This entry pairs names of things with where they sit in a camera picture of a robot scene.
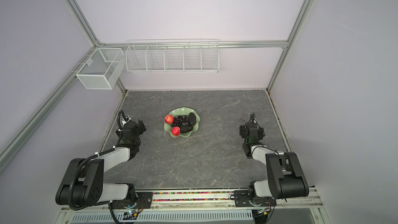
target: mounting plate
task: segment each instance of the mounting plate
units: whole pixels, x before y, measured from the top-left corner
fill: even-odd
[[[254,205],[252,205],[249,202],[249,191],[247,190],[235,190],[234,196],[236,207],[255,207],[254,205],[260,205],[259,207],[276,206],[276,200],[272,199],[272,197],[254,197],[252,201]]]
[[[137,200],[137,205],[134,208],[142,208],[142,205],[144,205],[144,208],[150,208],[150,205],[152,204],[152,196],[153,192],[137,192],[138,201]],[[119,201],[113,201],[112,202],[112,209],[126,209],[122,204],[119,203]]]

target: white wire basket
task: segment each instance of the white wire basket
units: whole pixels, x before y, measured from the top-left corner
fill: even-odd
[[[214,41],[129,44],[126,66],[131,73],[218,72],[218,44]]]
[[[76,73],[87,89],[112,89],[125,67],[121,48],[98,47]]]

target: green wavy plate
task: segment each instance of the green wavy plate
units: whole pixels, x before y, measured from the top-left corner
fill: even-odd
[[[174,138],[180,137],[180,136],[181,136],[181,137],[184,137],[184,138],[189,137],[189,136],[191,135],[192,132],[195,132],[195,131],[197,131],[197,130],[199,129],[200,117],[199,117],[199,115],[195,112],[195,110],[193,110],[193,109],[191,109],[191,108],[188,108],[188,107],[180,107],[180,108],[177,108],[177,109],[175,109],[175,110],[173,110],[173,111],[171,111],[171,112],[169,113],[171,116],[175,117],[175,116],[178,116],[178,115],[188,115],[188,114],[190,114],[191,112],[193,112],[193,113],[195,114],[195,116],[196,116],[196,123],[195,123],[195,125],[193,126],[192,131],[187,132],[187,133],[184,133],[184,134],[183,134],[183,133],[180,133],[180,134],[178,134],[177,136],[174,136],[174,135],[172,134],[172,126],[171,126],[170,124],[166,123],[166,121],[164,121],[164,130],[165,130],[166,132],[170,133],[170,135],[171,135],[172,137],[174,137]]]

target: colorful bead strip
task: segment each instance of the colorful bead strip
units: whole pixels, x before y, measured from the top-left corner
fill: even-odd
[[[154,202],[168,202],[168,201],[219,201],[230,200],[229,198],[197,198],[197,199],[155,199]]]
[[[233,191],[197,191],[197,192],[154,192],[154,195],[174,194],[232,194]]]

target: white wall panel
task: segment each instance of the white wall panel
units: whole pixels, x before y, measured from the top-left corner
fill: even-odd
[[[397,223],[398,1],[316,0],[271,90],[332,223]]]
[[[97,151],[120,97],[117,88],[87,90],[75,82],[0,175],[1,223],[55,222],[55,194],[69,162]]]
[[[77,0],[101,42],[286,40],[303,0]]]
[[[130,73],[122,82],[129,90],[266,88],[281,56],[280,47],[223,48],[218,73]]]
[[[0,148],[90,48],[62,0],[0,0]]]

